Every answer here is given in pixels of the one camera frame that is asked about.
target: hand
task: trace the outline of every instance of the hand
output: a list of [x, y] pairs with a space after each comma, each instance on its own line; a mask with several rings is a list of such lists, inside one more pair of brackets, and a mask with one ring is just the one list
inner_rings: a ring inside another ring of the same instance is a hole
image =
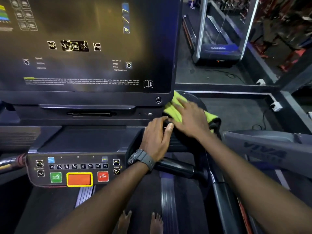
[[145, 128], [142, 143], [140, 149], [144, 150], [149, 156], [151, 156], [155, 162], [160, 161], [165, 156], [168, 150], [170, 136], [174, 125], [170, 123], [162, 133], [163, 122], [168, 117], [155, 118], [149, 122]]
[[185, 102], [180, 99], [178, 101], [182, 106], [175, 103], [173, 103], [173, 106], [180, 112], [182, 122], [177, 122], [172, 118], [168, 119], [168, 121], [172, 122], [178, 130], [188, 137], [197, 138], [202, 133], [210, 132], [204, 110], [199, 108], [196, 103]]

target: open book icon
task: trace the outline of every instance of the open book icon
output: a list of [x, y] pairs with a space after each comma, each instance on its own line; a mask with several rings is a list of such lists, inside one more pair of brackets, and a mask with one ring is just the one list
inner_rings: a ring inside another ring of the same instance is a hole
[[153, 88], [153, 81], [152, 80], [145, 80], [143, 82], [144, 88], [148, 87], [148, 88]]

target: forearm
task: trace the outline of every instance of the forearm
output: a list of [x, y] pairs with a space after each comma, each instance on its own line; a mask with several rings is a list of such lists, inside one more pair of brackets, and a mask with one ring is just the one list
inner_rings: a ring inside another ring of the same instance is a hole
[[141, 162], [127, 168], [48, 234], [111, 234], [132, 193], [148, 170]]
[[268, 233], [312, 233], [312, 210], [210, 132], [198, 141], [230, 178], [250, 214]]

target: bare foot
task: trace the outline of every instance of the bare foot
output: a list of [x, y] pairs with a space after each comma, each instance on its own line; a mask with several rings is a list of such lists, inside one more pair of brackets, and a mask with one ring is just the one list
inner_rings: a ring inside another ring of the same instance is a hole
[[128, 215], [126, 215], [125, 211], [122, 212], [118, 221], [118, 228], [117, 228], [118, 234], [127, 234], [131, 215], [132, 215], [131, 210], [129, 211]]
[[163, 221], [159, 214], [156, 215], [152, 213], [152, 220], [151, 220], [151, 230], [150, 234], [162, 234], [163, 232]]

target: red stop button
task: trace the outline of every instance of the red stop button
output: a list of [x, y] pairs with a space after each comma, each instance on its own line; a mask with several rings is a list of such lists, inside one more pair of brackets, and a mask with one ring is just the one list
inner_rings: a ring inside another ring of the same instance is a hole
[[108, 172], [98, 172], [98, 182], [107, 182]]

